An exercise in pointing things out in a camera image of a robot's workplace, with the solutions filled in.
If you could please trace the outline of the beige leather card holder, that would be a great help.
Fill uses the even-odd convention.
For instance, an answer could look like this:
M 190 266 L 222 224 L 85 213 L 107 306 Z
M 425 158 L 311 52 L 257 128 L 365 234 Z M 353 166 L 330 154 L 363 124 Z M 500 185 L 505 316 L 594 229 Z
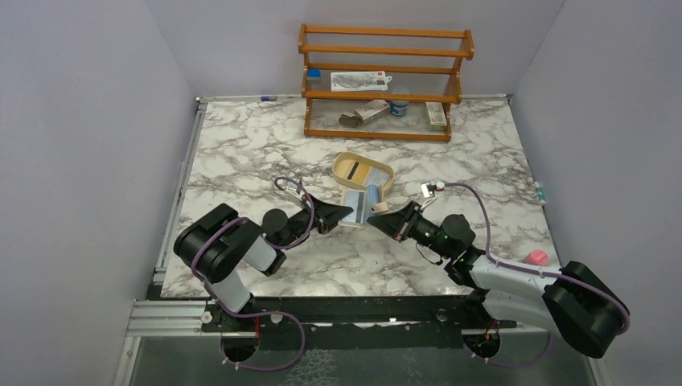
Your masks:
M 345 190 L 341 204 L 352 209 L 339 221 L 340 225 L 348 227 L 362 228 L 370 217 L 388 211 L 382 187 L 374 184 L 367 185 L 364 190 Z

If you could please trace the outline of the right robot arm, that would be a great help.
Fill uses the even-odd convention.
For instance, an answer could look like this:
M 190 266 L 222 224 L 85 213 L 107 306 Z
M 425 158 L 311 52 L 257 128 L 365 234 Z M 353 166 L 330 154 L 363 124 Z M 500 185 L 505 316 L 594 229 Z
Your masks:
M 472 290 L 463 308 L 472 326 L 520 322 L 558 335 L 576 351 L 599 359 L 629 325 L 624 303 L 586 265 L 571 261 L 559 269 L 543 269 L 492 261 L 475 247 L 475 232 L 461 214 L 436 225 L 412 202 L 368 222 L 398 242 L 414 240 L 446 259 L 448 277 Z

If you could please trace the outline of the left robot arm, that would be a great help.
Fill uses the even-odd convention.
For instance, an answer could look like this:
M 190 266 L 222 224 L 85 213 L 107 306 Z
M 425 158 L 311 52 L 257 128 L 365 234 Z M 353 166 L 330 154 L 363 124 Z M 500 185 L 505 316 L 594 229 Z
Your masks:
M 222 304 L 222 319 L 233 330 L 243 330 L 253 319 L 249 305 L 253 295 L 237 272 L 241 262 L 272 276 L 286 261 L 286 250 L 305 242 L 313 231 L 327 234 L 354 212 L 352 207 L 314 196 L 301 198 L 299 207 L 291 216 L 282 209 L 270 209 L 257 224 L 222 203 L 176 237 L 174 254 Z

